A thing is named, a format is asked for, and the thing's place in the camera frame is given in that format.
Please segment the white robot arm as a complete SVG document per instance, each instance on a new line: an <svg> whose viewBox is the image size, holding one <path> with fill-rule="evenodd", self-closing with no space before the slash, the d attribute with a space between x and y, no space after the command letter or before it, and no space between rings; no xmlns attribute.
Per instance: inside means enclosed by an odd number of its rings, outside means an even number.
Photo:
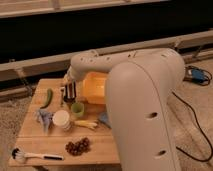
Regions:
<svg viewBox="0 0 213 171"><path fill-rule="evenodd" d="M154 48L71 58L70 81L89 72L107 75L105 103L122 170L181 171L167 112L168 96L185 75L181 55Z"/></svg>

